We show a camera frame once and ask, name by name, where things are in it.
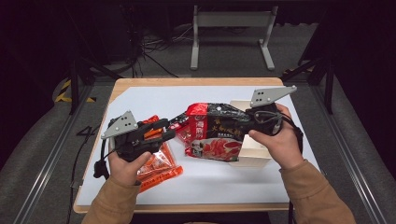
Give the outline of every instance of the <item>white paper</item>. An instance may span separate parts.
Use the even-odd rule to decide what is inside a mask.
[[[102,133],[111,119],[127,110],[132,111],[136,120],[144,120],[153,115],[158,115],[161,119],[172,119],[194,103],[228,104],[232,99],[249,100],[254,90],[274,87],[132,87],[109,105]],[[295,124],[304,131],[290,97],[285,96],[277,103],[289,108]],[[87,166],[84,183],[76,200],[77,206],[90,205],[105,182],[104,177],[99,179],[93,177],[93,165],[100,159],[101,145],[99,143],[93,149],[92,159]],[[177,164],[183,167],[183,174],[140,193],[137,204],[287,203],[289,201],[278,171],[280,167],[274,160],[270,160],[263,168],[232,167],[224,161],[186,157],[184,147],[177,140],[170,140],[169,146]],[[304,157],[318,168],[306,137],[304,137]]]

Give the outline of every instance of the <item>tan sleeve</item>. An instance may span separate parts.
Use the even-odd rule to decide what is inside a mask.
[[[139,190],[140,182],[135,186],[125,186],[110,176],[92,201],[82,223],[130,223]]]
[[[297,223],[356,223],[329,181],[309,161],[280,172]]]

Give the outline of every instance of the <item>person's left hand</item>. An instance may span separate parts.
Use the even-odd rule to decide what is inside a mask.
[[[137,179],[137,171],[149,160],[150,152],[145,152],[136,160],[128,162],[119,157],[117,152],[108,155],[110,174],[121,184],[132,186]]]

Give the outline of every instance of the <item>person's right hand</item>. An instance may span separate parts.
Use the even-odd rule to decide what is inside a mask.
[[[291,118],[290,112],[287,107],[276,104],[277,109]],[[275,136],[269,136],[251,130],[248,135],[257,142],[266,146],[272,158],[279,163],[282,169],[292,168],[304,161],[298,147],[297,137],[293,128],[286,121],[283,122],[283,128]]]

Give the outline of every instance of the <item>hand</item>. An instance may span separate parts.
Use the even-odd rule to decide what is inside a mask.
[[[136,160],[128,162],[119,157],[116,152],[108,155],[110,165],[110,173],[121,184],[132,186],[137,179],[137,171],[149,160],[151,157],[150,152],[145,152],[140,155]]]
[[[276,104],[277,109],[291,118],[287,107]],[[257,142],[268,147],[272,158],[279,163],[282,169],[292,168],[304,161],[298,147],[297,137],[294,134],[293,128],[286,121],[283,122],[283,128],[275,136],[269,136],[251,130],[248,135]]]

